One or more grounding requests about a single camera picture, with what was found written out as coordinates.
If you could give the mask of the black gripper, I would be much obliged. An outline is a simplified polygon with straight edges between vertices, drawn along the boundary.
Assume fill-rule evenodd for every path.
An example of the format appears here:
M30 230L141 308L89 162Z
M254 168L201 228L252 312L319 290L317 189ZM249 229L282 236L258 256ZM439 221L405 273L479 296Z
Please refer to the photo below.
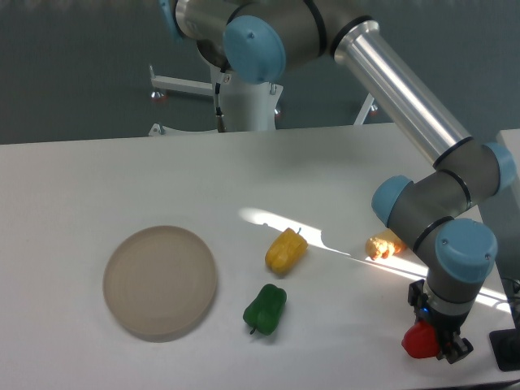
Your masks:
M467 303L453 303L436 295L425 279L409 285L408 303L414 309L416 320L433 326L440 344L438 360L459 362L474 351L473 345L461 338L461 326L467 318Z

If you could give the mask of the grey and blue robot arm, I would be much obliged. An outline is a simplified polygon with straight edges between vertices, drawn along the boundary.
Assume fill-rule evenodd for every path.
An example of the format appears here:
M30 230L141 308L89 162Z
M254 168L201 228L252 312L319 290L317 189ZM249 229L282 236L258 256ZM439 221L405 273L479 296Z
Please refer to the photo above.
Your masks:
M194 40L211 65L220 132L275 126L267 97L289 69L325 54L347 67L420 150L433 173L394 176L375 191L379 220L427 265L409 286L415 323L402 341L413 358L454 363L472 351L460 329L491 272L493 232L463 213L515 180L513 155L475 141L350 1L161 1L176 40Z

